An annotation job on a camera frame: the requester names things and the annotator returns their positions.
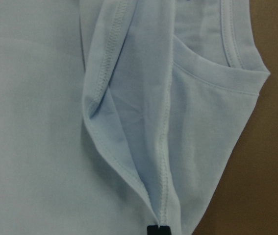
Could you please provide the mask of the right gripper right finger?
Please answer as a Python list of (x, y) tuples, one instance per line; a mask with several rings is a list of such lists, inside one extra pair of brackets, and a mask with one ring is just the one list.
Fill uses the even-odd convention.
[(171, 235), (171, 228), (170, 226), (159, 226), (158, 228), (159, 235)]

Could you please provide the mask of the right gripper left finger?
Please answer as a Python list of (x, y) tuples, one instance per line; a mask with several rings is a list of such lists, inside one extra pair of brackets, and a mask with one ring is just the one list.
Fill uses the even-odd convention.
[(159, 227), (157, 225), (147, 226), (147, 235), (158, 235)]

